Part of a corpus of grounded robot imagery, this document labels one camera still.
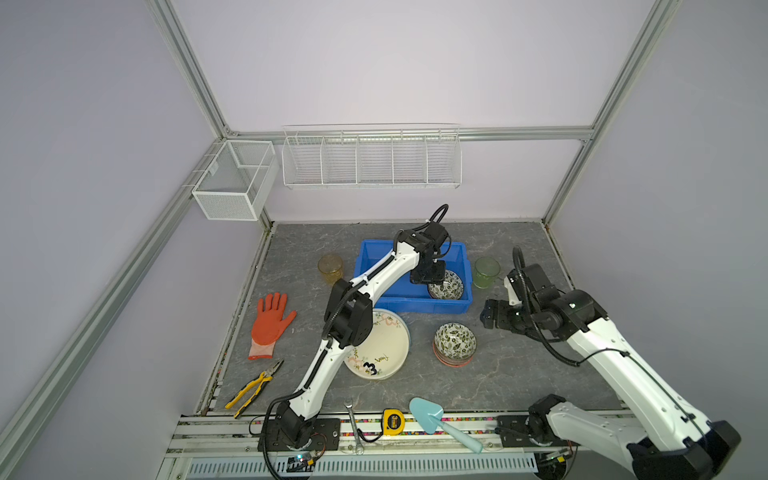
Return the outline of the black white leaf bowl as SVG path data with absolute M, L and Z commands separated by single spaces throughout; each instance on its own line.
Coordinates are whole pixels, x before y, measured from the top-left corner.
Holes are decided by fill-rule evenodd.
M 464 294 L 464 283 L 456 272 L 446 270 L 443 281 L 429 284 L 427 291 L 435 300 L 460 300 Z

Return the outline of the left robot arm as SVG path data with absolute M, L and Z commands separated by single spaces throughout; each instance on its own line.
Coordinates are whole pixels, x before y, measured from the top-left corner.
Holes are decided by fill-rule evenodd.
M 292 448 L 310 441 L 313 423 L 343 360 L 372 331 L 374 305 L 404 275 L 413 284 L 442 282 L 446 271 L 443 244 L 449 239 L 438 220 L 400 230 L 390 251 L 377 263 L 352 280 L 333 285 L 318 350 L 296 390 L 270 402 L 261 429 L 263 438 L 276 427 Z

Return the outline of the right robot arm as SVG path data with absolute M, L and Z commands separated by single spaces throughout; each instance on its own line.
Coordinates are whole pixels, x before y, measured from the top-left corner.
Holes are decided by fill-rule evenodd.
M 508 297 L 486 301 L 481 321 L 539 342 L 561 363 L 592 366 L 631 410 L 608 419 L 557 394 L 528 409 L 515 431 L 538 446 L 570 441 L 625 467 L 638 479 L 713 479 L 741 443 L 727 421 L 712 421 L 676 392 L 583 290 L 559 290 L 520 247 L 505 279 Z

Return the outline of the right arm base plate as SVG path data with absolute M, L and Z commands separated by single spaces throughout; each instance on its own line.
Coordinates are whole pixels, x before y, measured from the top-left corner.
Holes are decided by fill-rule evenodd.
M 528 414 L 498 416 L 494 432 L 505 448 L 577 446 L 577 443 L 557 437 L 545 420 Z

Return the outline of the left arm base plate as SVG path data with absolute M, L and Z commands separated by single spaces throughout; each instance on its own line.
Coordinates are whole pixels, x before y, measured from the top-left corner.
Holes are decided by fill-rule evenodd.
M 303 427 L 299 440 L 294 441 L 280 427 L 280 423 L 271 418 L 267 422 L 267 436 L 257 435 L 258 451 L 267 447 L 268 452 L 288 452 L 299 450 L 337 451 L 341 440 L 341 421 L 337 418 L 317 418 Z

